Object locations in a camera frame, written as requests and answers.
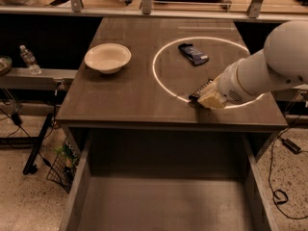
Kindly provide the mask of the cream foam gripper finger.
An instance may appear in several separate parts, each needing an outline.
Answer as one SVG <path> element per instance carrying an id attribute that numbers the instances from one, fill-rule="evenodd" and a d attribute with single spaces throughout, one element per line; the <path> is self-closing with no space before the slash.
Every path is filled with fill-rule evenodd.
<path id="1" fill-rule="evenodd" d="M 197 99 L 197 102 L 205 108 L 224 108 L 226 106 L 226 99 L 215 90 L 205 92 Z"/>
<path id="2" fill-rule="evenodd" d="M 219 79 L 220 79 L 220 75 L 217 76 L 213 81 L 211 81 L 210 87 L 216 89 L 218 86 Z"/>

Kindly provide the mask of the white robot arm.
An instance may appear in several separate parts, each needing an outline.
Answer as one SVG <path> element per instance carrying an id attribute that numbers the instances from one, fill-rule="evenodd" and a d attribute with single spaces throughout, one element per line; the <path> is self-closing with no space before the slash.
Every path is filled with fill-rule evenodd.
<path id="1" fill-rule="evenodd" d="M 205 108 L 243 105 L 261 94 L 308 83 L 308 22 L 293 20 L 272 30 L 261 50 L 226 67 L 202 92 Z"/>

